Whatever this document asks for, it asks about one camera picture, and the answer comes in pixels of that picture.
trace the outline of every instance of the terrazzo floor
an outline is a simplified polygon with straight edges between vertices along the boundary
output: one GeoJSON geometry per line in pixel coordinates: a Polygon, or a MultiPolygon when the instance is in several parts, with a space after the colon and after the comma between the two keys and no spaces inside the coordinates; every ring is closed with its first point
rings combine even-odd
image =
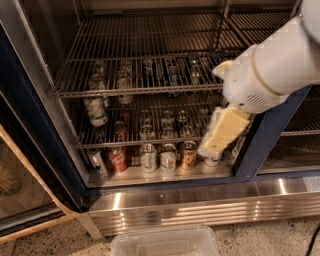
{"type": "MultiPolygon", "coordinates": [[[[303,256],[320,216],[213,227],[221,256],[303,256]]],[[[92,240],[78,220],[0,245],[2,256],[109,256],[110,242],[92,240]]],[[[320,235],[312,256],[320,255],[320,235]]]]}

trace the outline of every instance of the stainless steel base panel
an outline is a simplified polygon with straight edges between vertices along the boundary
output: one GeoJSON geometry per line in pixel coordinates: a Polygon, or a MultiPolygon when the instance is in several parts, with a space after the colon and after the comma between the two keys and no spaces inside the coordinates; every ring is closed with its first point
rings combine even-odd
{"type": "Polygon", "coordinates": [[[91,197],[103,236],[153,228],[221,225],[320,215],[320,176],[161,189],[91,197]]]}

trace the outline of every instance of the black cable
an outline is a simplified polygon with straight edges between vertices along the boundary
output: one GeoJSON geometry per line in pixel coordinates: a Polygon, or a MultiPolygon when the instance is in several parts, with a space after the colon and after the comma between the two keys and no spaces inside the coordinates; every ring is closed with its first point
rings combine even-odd
{"type": "Polygon", "coordinates": [[[313,234],[313,237],[312,237],[311,243],[309,245],[309,249],[307,251],[306,256],[310,256],[311,255],[312,249],[313,249],[313,246],[314,246],[314,242],[316,241],[316,238],[317,238],[319,232],[320,232],[320,226],[317,228],[317,230],[313,234]]]}

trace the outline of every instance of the beverage cooler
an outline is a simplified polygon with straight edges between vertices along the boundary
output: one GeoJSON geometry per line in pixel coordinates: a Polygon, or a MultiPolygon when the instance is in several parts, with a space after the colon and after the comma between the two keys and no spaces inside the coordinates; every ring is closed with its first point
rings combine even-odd
{"type": "Polygon", "coordinates": [[[316,215],[319,85],[253,115],[220,159],[196,153],[214,109],[228,104],[212,69],[299,4],[1,1],[1,125],[96,238],[316,215]]]}

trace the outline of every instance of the clear plastic bin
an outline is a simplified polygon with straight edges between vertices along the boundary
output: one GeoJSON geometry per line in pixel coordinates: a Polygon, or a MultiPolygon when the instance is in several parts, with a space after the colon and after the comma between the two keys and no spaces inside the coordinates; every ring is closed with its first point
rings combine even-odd
{"type": "Polygon", "coordinates": [[[200,226],[117,236],[111,256],[219,256],[219,249],[213,231],[200,226]]]}

